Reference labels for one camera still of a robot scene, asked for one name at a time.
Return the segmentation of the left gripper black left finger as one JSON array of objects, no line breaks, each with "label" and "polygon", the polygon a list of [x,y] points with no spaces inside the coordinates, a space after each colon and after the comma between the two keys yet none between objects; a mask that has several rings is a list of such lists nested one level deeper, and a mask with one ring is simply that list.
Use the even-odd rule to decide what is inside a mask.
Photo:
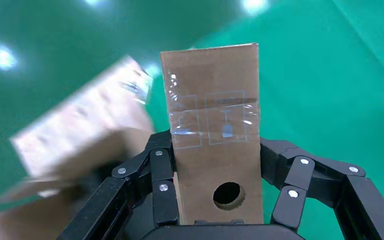
[{"label": "left gripper black left finger", "polygon": [[178,225],[169,130],[152,134],[144,150],[115,167],[58,236],[59,240],[122,240],[134,208],[152,194],[155,228]]}]

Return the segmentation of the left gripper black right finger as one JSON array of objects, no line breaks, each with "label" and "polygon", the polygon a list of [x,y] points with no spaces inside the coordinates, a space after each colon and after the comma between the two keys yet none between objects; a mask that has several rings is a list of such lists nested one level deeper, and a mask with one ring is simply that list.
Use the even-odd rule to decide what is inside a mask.
[{"label": "left gripper black right finger", "polygon": [[305,200],[312,198],[333,209],[346,240],[384,240],[384,198],[363,168],[265,138],[260,163],[261,177],[280,191],[272,224],[296,232]]}]

